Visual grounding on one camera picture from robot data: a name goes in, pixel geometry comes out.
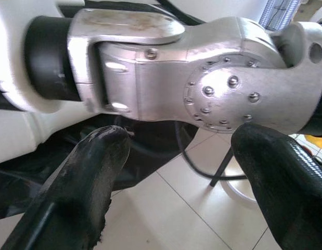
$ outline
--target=screw hole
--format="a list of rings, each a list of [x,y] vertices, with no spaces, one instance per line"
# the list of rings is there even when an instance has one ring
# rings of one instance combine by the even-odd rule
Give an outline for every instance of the screw hole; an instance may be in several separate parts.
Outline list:
[[[314,64],[319,63],[322,60],[322,47],[317,43],[313,43],[310,47],[309,57]]]

